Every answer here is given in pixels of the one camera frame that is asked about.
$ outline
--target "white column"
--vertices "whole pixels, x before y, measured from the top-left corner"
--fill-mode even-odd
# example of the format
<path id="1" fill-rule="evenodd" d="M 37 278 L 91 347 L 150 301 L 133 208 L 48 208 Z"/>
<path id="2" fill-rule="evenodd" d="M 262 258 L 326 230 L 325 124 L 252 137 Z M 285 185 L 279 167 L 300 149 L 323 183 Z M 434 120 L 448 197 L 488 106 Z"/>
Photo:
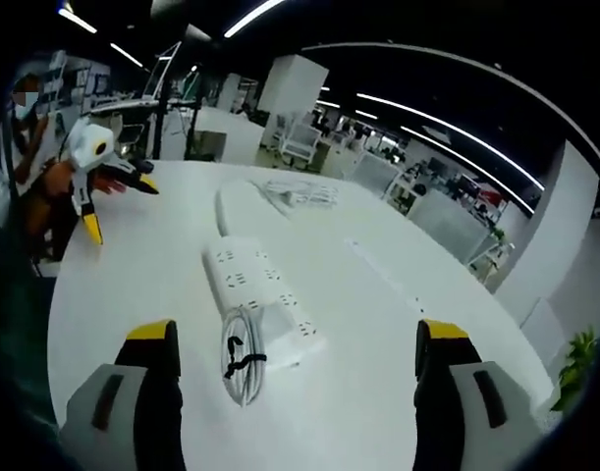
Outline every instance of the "white column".
<path id="1" fill-rule="evenodd" d="M 569 142 L 562 150 L 516 249 L 487 285 L 519 325 L 566 276 L 592 215 L 598 176 Z"/>
<path id="2" fill-rule="evenodd" d="M 312 111 L 328 69 L 302 56 L 279 57 L 273 62 L 269 77 L 264 85 L 258 109 L 270 113 L 263 135 L 269 143 L 276 127 L 276 116 L 303 117 Z"/>
<path id="3" fill-rule="evenodd" d="M 217 108 L 224 111 L 232 111 L 234 100 L 239 95 L 239 83 L 241 76 L 237 74 L 229 74 L 223 82 L 223 88 L 217 100 Z"/>

